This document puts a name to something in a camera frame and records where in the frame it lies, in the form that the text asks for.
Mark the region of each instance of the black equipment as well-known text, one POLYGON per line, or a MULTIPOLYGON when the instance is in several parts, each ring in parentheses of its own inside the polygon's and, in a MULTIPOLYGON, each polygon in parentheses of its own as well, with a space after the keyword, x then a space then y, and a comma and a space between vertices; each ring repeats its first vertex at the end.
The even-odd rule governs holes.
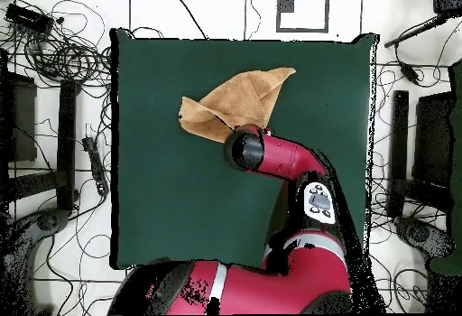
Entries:
POLYGON ((74 190, 75 116, 79 86, 74 80, 60 84, 60 124, 57 171, 9 178, 9 153, 14 131, 25 130, 14 121, 14 83, 7 70, 7 52, 0 49, 0 316, 34 315, 33 261, 37 246, 66 227, 78 192, 74 190), (56 189, 57 208, 45 209, 12 223, 9 202, 56 189))
POLYGON ((422 32, 426 32, 432 28, 440 26, 450 18, 462 16, 462 0, 433 0, 433 11, 437 14, 434 19, 394 40, 391 40, 390 42, 387 42, 385 44, 385 48, 398 45, 400 42, 410 39, 411 37, 415 37, 422 32))

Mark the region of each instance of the black wire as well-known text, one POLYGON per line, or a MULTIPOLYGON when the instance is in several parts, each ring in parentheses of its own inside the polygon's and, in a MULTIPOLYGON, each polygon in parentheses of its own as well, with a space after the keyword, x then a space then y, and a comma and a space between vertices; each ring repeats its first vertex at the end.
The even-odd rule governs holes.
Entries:
POLYGON ((66 300, 62 303, 62 305, 60 306, 60 309, 58 310, 57 316, 60 316, 61 311, 62 311, 62 308, 63 308, 64 305, 68 302, 70 296, 71 296, 72 293, 74 292, 74 284, 72 284, 72 282, 71 282, 69 279, 65 278, 65 277, 62 276, 61 274, 58 274, 58 273, 53 269, 53 267, 51 267, 51 265, 50 265, 50 254, 51 254, 51 251, 53 250, 53 247, 54 247, 54 234, 51 236, 51 247, 50 247, 50 250, 48 251, 48 254, 47 254, 46 264, 47 264, 48 268, 50 269, 50 271, 51 271, 52 273, 54 273, 54 274, 55 274, 56 276, 58 276, 59 278, 65 280, 65 281, 68 282, 69 285, 70 285, 70 292, 69 292, 69 294, 68 294, 66 300))
POLYGON ((148 27, 148 26, 140 26, 140 27, 138 27, 138 28, 136 28, 136 29, 133 29, 133 30, 132 30, 132 34, 134 35, 134 33, 135 33, 137 30, 139 30, 139 29, 145 29, 145 30, 147 30, 147 31, 155 31, 157 34, 159 34, 159 37, 160 37, 160 38, 163 38, 163 34, 162 34, 161 31, 159 31, 158 29, 155 29, 155 28, 150 28, 150 27, 148 27))
MULTIPOLYGON (((408 31, 413 30, 414 28, 418 28, 418 27, 420 27, 420 26, 422 26, 422 25, 424 25, 424 24, 426 24, 426 23, 429 23, 430 21, 433 21, 434 19, 435 19, 435 17, 431 17, 429 20, 424 21, 423 23, 418 23, 418 24, 412 26, 411 28, 406 29, 404 32, 402 32, 402 33, 400 34, 400 36, 399 36, 398 38, 401 38, 401 37, 402 37, 405 33, 407 33, 408 31)), ((443 80, 443 79, 441 79, 441 70, 439 70, 439 68, 441 68, 442 66, 439 66, 439 62, 441 61, 441 58, 442 58, 442 56, 443 56, 443 52, 444 52, 444 50, 445 50, 445 48, 446 48, 446 45, 448 44, 449 39, 450 39, 450 38, 452 37, 452 35, 456 32, 456 30, 457 30, 457 28, 460 26, 460 24, 462 24, 462 20, 457 24, 457 26, 454 28, 454 30, 451 32, 451 34, 448 36, 448 38, 447 38, 446 41, 444 42, 443 47, 442 47, 442 49, 441 49, 441 52, 440 52, 440 54, 439 54, 439 58, 438 58, 438 61, 437 61, 436 65, 431 65, 431 66, 429 66, 429 67, 432 67, 432 68, 433 68, 433 78, 435 79, 435 82, 432 83, 431 85, 422 85, 422 84, 420 84, 419 82, 422 82, 422 81, 423 81, 423 78, 424 78, 424 77, 423 77, 423 72, 420 71, 420 72, 422 73, 422 78, 421 78, 421 79, 418 79, 419 82, 417 82, 417 81, 415 82, 415 84, 416 84, 417 86, 420 86, 421 88, 431 88, 431 87, 437 85, 437 84, 438 84, 439 82, 441 82, 441 81, 442 81, 442 82, 449 82, 448 80, 443 80)), ((396 60, 398 61, 399 65, 400 65, 400 66, 402 66, 402 65, 408 65, 408 66, 411 66, 411 67, 413 68, 414 66, 412 66, 412 65, 410 65, 410 64, 406 64, 405 62, 403 62, 402 60, 400 60, 400 58, 399 58, 399 56, 398 56, 398 47, 399 47, 399 43, 394 45, 394 55, 395 55, 396 60)))
POLYGON ((96 299, 94 300, 89 306, 88 308, 85 310, 85 312, 83 313, 83 316, 91 316, 89 314, 89 311, 90 311, 90 308, 93 306, 93 304, 95 304, 96 302, 107 302, 107 301, 112 301, 114 299, 114 297, 111 297, 111 298, 101 298, 101 299, 96 299))
MULTIPOLYGON (((28 65, 23 65, 23 64, 17 64, 20 65, 24 68, 24 72, 27 76, 29 74, 27 73, 27 70, 33 70, 36 72, 37 76, 39 79, 43 82, 45 87, 37 86, 38 88, 59 88, 60 87, 60 80, 61 79, 76 79, 77 81, 80 82, 80 86, 82 87, 82 91, 89 95, 92 98, 100 98, 102 100, 102 105, 101 105, 101 114, 100 114, 100 122, 98 123, 98 129, 96 131, 96 139, 102 135, 105 138, 105 144, 107 146, 110 146, 110 144, 107 141, 105 131, 106 130, 111 130, 111 116, 110 116, 110 99, 109 99, 109 92, 110 92, 110 47, 105 48, 101 53, 98 52, 97 46, 99 45, 99 42, 101 41, 104 32, 106 30, 105 23, 103 18, 101 17, 100 14, 98 14, 95 10, 91 9, 87 5, 73 1, 73 0, 62 0, 59 1, 56 5, 54 5, 51 9, 50 14, 46 14, 43 12, 43 10, 35 5, 30 5, 28 3, 25 3, 27 5, 27 8, 31 7, 33 9, 36 9, 39 11, 39 13, 48 15, 51 18, 54 18, 55 14, 60 14, 64 15, 65 17, 69 16, 77 16, 81 17, 84 19, 84 25, 81 27, 77 32, 73 32, 72 30, 64 27, 64 25, 55 23, 52 29, 52 32, 50 36, 38 43, 33 41, 32 39, 26 38, 24 35, 18 35, 16 37, 16 31, 15 27, 12 29, 12 26, 8 27, 8 32, 5 33, 0 33, 5 35, 5 39, 1 39, 1 44, 5 44, 6 46, 10 45, 9 50, 12 50, 12 53, 10 53, 10 59, 15 58, 16 55, 23 55, 26 61, 28 62, 28 65), (90 10, 92 13, 96 14, 103 25, 103 32, 101 33, 101 36, 97 42, 97 44, 94 44, 93 42, 82 38, 79 36, 80 33, 82 33, 88 25, 88 18, 85 14, 72 14, 72 13, 66 13, 66 12, 61 12, 61 11, 56 11, 56 6, 63 4, 63 3, 73 3, 73 4, 78 4, 78 5, 83 5, 85 6, 88 10, 90 10), (19 49, 20 47, 23 47, 23 53, 20 53, 19 49), (95 87, 103 87, 104 92, 100 95, 95 95, 93 93, 90 93, 87 91, 87 88, 95 88, 95 87)), ((157 31, 153 28, 147 28, 147 27, 140 27, 137 29, 152 29, 156 31, 161 37, 163 36, 160 31, 157 31)), ((48 122, 48 126, 50 130, 55 134, 55 135, 46 135, 46 134, 36 134, 37 136, 48 136, 48 137, 57 137, 58 133, 52 128, 51 126, 51 121, 49 118, 43 120, 39 124, 36 125, 41 125, 44 124, 45 122, 48 122)), ((50 163, 48 162, 44 151, 40 147, 40 145, 35 141, 33 136, 21 128, 17 127, 16 130, 19 130, 23 132, 26 136, 30 137, 39 147, 43 159, 46 162, 49 171, 54 173, 54 170, 51 168, 50 163)), ((72 138, 72 140, 76 141, 77 143, 81 144, 82 143, 75 139, 72 138)), ((87 181, 85 181, 82 186, 80 187, 80 199, 79 199, 79 204, 81 202, 81 197, 82 197, 82 189, 87 181)), ((51 197, 44 201, 38 208, 42 207, 43 204, 45 204, 47 201, 52 200, 54 197, 51 197)), ((60 282, 65 282, 68 283, 71 286, 70 293, 64 303, 60 306, 60 309, 58 311, 58 314, 61 315, 62 310, 65 306, 65 304, 69 301, 70 296, 72 295, 72 292, 74 291, 73 287, 73 282, 64 276, 56 273, 56 271, 52 268, 50 265, 50 260, 59 252, 63 247, 65 247, 74 237, 78 239, 78 244, 80 249, 82 249, 81 244, 79 242, 79 231, 87 225, 91 217, 93 216, 95 210, 101 206, 104 202, 106 201, 106 197, 101 199, 97 205, 95 205, 91 209, 87 209, 85 211, 78 211, 77 215, 74 217, 69 218, 69 222, 71 220, 76 219, 76 234, 69 239, 60 249, 55 251, 53 254, 51 254, 52 249, 54 247, 54 241, 55 238, 53 237, 52 239, 52 244, 51 248, 49 250, 49 253, 47 255, 47 258, 45 262, 40 265, 35 272, 37 272, 43 265, 47 265, 50 270, 56 274, 60 279, 56 279, 55 281, 60 281, 60 282), (86 219, 85 223, 81 228, 78 229, 78 222, 79 218, 91 211, 91 214, 88 216, 86 219)), ((106 235, 99 234, 92 239, 96 237, 107 237, 106 235)), ((92 256, 88 252, 85 251, 85 247, 83 247, 83 253, 82 255, 87 255, 89 257, 97 258, 97 256, 92 256)), ((64 315, 70 313, 73 311, 79 304, 82 306, 82 309, 85 311, 85 313, 88 312, 88 310, 85 310, 84 308, 84 297, 85 293, 87 291, 87 283, 90 283, 90 281, 84 281, 81 279, 78 281, 80 284, 80 289, 79 289, 79 301, 75 303, 75 305, 69 309, 64 315)))
POLYGON ((188 6, 184 3, 183 0, 180 0, 180 2, 183 4, 183 6, 185 7, 185 9, 188 11, 189 13, 189 16, 191 17, 192 21, 194 22, 194 24, 196 24, 196 26, 199 28, 200 32, 202 33, 202 36, 208 40, 208 37, 206 34, 204 34, 204 31, 202 31, 202 28, 200 28, 198 22, 196 21, 196 19, 194 18, 194 16, 192 15, 191 11, 189 10, 188 6))
POLYGON ((260 19, 260 21, 258 22, 258 26, 256 27, 256 30, 253 31, 252 33, 250 33, 250 36, 249 36, 249 40, 252 38, 252 36, 254 35, 254 33, 257 33, 258 30, 260 29, 260 24, 262 23, 262 16, 260 15, 260 13, 255 9, 254 7, 254 0, 250 0, 250 6, 252 6, 252 9, 254 9, 254 11, 258 14, 258 18, 260 19))

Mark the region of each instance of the green table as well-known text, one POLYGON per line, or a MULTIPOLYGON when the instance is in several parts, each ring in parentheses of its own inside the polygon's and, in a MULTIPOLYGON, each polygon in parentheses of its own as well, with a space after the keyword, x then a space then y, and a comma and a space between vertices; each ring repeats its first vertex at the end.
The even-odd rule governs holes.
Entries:
POLYGON ((231 169, 222 144, 187 133, 178 122, 181 97, 199 101, 248 70, 297 70, 282 86, 270 127, 329 157, 362 240, 376 38, 368 34, 354 43, 135 40, 113 30, 118 174, 111 265, 125 268, 168 256, 260 266, 281 182, 231 169))

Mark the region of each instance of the tan towel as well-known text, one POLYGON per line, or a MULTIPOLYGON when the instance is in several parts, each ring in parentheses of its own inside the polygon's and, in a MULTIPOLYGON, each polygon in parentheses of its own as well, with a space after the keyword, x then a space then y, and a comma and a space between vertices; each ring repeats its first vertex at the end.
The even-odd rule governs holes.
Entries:
POLYGON ((255 124, 265 128, 282 83, 293 68, 240 73, 212 90, 199 102, 183 97, 180 125, 189 133, 224 143, 238 126, 255 124))

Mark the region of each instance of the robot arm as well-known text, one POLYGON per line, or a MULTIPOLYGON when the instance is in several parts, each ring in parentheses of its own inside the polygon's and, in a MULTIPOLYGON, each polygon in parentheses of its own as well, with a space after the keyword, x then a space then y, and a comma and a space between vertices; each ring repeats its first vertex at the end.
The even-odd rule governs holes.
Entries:
POLYGON ((109 314, 209 314, 212 303, 219 314, 384 312, 337 175, 322 153, 245 125, 227 138, 225 158, 237 170, 290 185, 288 220, 270 238, 263 268, 217 261, 138 266, 109 314))

